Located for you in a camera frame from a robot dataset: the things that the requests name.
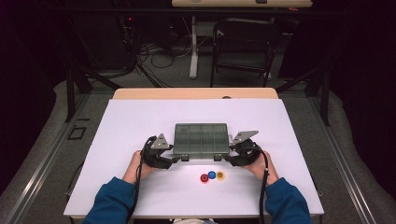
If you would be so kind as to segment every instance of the blue bottle cap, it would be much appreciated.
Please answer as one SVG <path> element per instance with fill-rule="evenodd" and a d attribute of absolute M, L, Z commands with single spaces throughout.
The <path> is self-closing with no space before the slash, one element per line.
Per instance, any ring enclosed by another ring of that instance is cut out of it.
<path fill-rule="evenodd" d="M 211 179 L 216 178 L 216 172 L 214 172 L 214 171 L 210 171 L 207 175 L 208 175 L 209 178 L 211 178 Z"/>

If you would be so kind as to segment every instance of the person's right hand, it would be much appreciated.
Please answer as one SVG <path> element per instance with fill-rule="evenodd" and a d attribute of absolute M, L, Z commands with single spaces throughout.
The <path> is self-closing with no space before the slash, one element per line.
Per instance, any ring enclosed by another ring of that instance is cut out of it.
<path fill-rule="evenodd" d="M 130 184 L 134 184 L 136 182 L 136 170 L 137 167 L 140 164 L 141 160 L 141 151 L 137 150 L 134 155 L 131 158 L 131 162 L 129 163 L 129 166 L 127 170 L 125 171 L 125 174 L 122 178 L 125 182 L 128 182 Z M 152 168 L 148 166 L 147 164 L 143 163 L 142 164 L 142 174 L 140 176 L 140 179 L 144 179 L 146 176 L 148 176 L 151 172 L 156 171 L 157 168 Z"/>
<path fill-rule="evenodd" d="M 264 151 L 264 153 L 268 159 L 268 174 L 269 175 L 267 178 L 267 185 L 272 185 L 279 179 L 279 176 L 277 175 L 275 166 L 272 163 L 270 154 L 266 151 Z M 257 160 L 255 160 L 250 165 L 243 166 L 242 168 L 249 170 L 258 179 L 262 180 L 264 178 L 264 170 L 265 170 L 264 156 L 262 154 L 260 154 L 260 157 Z"/>

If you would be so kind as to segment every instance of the person's left hand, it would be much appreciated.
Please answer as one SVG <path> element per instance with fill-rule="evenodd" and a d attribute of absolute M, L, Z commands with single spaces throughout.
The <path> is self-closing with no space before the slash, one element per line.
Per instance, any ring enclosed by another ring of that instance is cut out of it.
<path fill-rule="evenodd" d="M 131 158 L 131 162 L 129 163 L 128 169 L 125 171 L 125 174 L 122 178 L 123 181 L 128 182 L 130 184 L 134 184 L 136 182 L 136 169 L 140 164 L 140 150 L 137 150 Z M 149 167 L 147 164 L 142 164 L 142 174 L 140 176 L 140 180 L 144 179 L 150 173 L 156 171 L 157 168 Z"/>

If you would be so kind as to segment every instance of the blue sleeve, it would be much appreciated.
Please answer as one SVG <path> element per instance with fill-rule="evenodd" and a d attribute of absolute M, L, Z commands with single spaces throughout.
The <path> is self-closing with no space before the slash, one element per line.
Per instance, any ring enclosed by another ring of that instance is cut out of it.
<path fill-rule="evenodd" d="M 285 178 L 266 188 L 265 209 L 275 223 L 312 223 L 304 196 Z"/>
<path fill-rule="evenodd" d="M 124 224 L 132 205 L 134 205 L 134 185 L 113 177 L 99 189 L 93 207 L 83 224 Z"/>

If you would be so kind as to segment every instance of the white tabletop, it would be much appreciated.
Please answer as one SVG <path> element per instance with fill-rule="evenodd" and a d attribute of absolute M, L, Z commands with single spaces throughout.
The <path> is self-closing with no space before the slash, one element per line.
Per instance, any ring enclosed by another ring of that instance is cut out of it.
<path fill-rule="evenodd" d="M 311 7 L 311 0 L 267 0 L 257 4 L 255 0 L 173 0 L 174 7 Z"/>
<path fill-rule="evenodd" d="M 150 136 L 163 133 L 173 144 L 176 123 L 227 123 L 233 136 L 259 131 L 252 140 L 270 152 L 278 174 L 305 196 L 312 215 L 323 214 L 279 99 L 111 100 L 64 214 L 85 217 L 99 188 L 113 176 L 122 177 Z M 225 178 L 203 184 L 199 177 L 209 171 L 222 171 Z M 142 181 L 134 217 L 256 217 L 260 187 L 249 171 L 226 161 L 179 161 Z"/>

